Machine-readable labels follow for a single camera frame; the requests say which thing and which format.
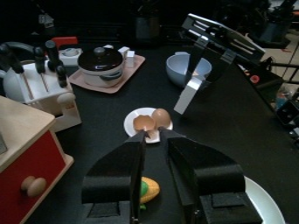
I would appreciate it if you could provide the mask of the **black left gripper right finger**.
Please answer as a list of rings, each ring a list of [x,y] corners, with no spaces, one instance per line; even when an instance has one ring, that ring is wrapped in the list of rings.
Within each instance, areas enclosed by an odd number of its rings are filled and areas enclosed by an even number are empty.
[[[181,224],[261,224],[237,162],[209,146],[160,128],[181,206]]]

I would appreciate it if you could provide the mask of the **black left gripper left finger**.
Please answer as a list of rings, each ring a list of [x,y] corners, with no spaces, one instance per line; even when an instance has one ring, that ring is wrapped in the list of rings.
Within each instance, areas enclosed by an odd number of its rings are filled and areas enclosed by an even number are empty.
[[[129,137],[82,179],[80,224],[138,224],[146,132]]]

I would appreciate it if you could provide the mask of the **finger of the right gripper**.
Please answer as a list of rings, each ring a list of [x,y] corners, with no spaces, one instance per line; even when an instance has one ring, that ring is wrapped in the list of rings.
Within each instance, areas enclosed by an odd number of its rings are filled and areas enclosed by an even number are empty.
[[[208,52],[202,58],[210,63],[209,75],[204,78],[201,83],[202,87],[206,88],[225,73],[236,58],[236,53],[232,51],[225,51],[224,53]]]
[[[192,102],[192,98],[201,86],[201,80],[193,77],[192,73],[194,72],[196,67],[200,63],[201,55],[205,51],[206,44],[208,44],[206,40],[197,40],[193,44],[193,48],[190,51],[186,74],[184,78],[185,86],[184,86],[184,90],[181,91],[178,100],[173,106],[173,110],[180,115],[184,113],[185,109],[188,108],[189,103]]]

